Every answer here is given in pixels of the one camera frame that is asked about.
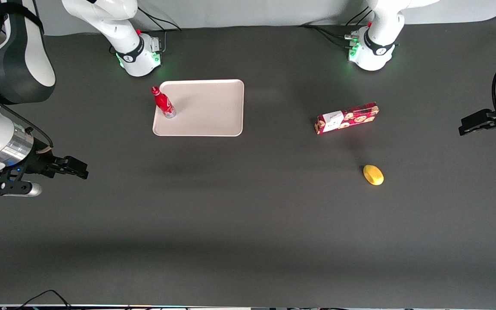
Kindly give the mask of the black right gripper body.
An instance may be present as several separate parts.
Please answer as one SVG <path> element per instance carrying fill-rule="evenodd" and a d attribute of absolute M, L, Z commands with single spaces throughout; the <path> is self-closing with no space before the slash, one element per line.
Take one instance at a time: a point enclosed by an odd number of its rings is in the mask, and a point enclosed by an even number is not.
<path fill-rule="evenodd" d="M 39 174 L 47 178 L 54 178 L 59 170 L 60 158 L 53 155 L 52 151 L 37 153 L 32 149 L 25 159 L 16 165 L 20 174 Z"/>

